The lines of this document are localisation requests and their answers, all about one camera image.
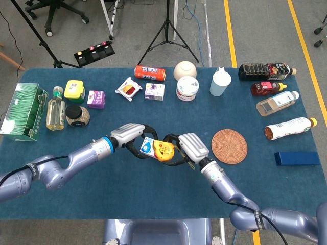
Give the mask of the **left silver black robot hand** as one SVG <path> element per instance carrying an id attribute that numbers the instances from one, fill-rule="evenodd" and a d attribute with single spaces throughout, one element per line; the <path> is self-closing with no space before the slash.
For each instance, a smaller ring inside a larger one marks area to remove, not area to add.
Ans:
<path id="1" fill-rule="evenodd" d="M 116 148 L 126 148 L 128 149 L 135 157 L 140 159 L 146 159 L 149 156 L 142 154 L 134 145 L 135 139 L 139 136 L 143 139 L 145 134 L 152 134 L 155 140 L 158 140 L 156 130 L 144 124 L 128 123 L 120 126 L 119 128 L 110 132 L 109 140 L 112 143 L 113 149 Z"/>

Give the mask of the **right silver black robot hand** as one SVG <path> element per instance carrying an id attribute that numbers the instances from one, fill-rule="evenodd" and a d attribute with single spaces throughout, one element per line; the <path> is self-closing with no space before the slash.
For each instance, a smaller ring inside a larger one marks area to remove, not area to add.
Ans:
<path id="1" fill-rule="evenodd" d="M 163 139 L 164 142 L 172 143 L 176 141 L 177 147 L 184 151 L 184 156 L 176 161 L 166 163 L 168 166 L 178 166 L 184 163 L 199 164 L 203 167 L 202 162 L 208 163 L 209 149 L 195 133 L 185 133 L 181 135 L 168 134 Z"/>

